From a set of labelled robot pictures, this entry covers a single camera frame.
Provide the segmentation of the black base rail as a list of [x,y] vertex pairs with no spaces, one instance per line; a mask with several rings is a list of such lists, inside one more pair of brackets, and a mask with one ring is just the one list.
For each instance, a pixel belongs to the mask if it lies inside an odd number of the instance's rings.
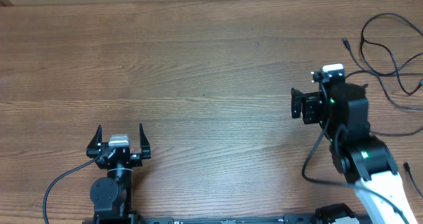
[[146,224],[372,224],[368,214],[353,212],[346,204],[332,204],[317,208],[314,213],[286,213],[273,217],[217,217],[175,219],[172,217],[145,218]]

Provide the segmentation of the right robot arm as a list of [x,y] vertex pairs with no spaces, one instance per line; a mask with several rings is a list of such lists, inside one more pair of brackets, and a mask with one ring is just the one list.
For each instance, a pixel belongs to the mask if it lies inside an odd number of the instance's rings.
[[365,87],[347,83],[343,70],[312,72],[319,89],[291,89],[291,115],[305,124],[319,124],[317,138],[330,141],[337,171],[346,182],[305,179],[315,184],[353,189],[372,223],[416,223],[399,168],[388,146],[371,134]]

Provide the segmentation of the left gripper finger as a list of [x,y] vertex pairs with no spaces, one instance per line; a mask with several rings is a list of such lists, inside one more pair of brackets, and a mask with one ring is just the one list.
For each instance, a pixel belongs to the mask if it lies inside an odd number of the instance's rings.
[[99,125],[96,129],[94,137],[87,145],[87,151],[98,151],[102,143],[102,126]]
[[147,137],[144,133],[142,123],[139,124],[139,146],[141,148],[141,158],[150,159],[151,158],[151,147],[147,140]]

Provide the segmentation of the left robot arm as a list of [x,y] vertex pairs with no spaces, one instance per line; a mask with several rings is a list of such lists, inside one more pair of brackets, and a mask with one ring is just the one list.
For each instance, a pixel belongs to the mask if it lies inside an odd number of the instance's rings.
[[98,168],[106,170],[106,176],[96,180],[90,189],[94,204],[93,223],[145,223],[138,211],[132,208],[133,168],[141,167],[143,160],[151,158],[150,144],[139,125],[139,153],[130,151],[127,134],[111,135],[102,140],[99,126],[87,145],[86,155]]

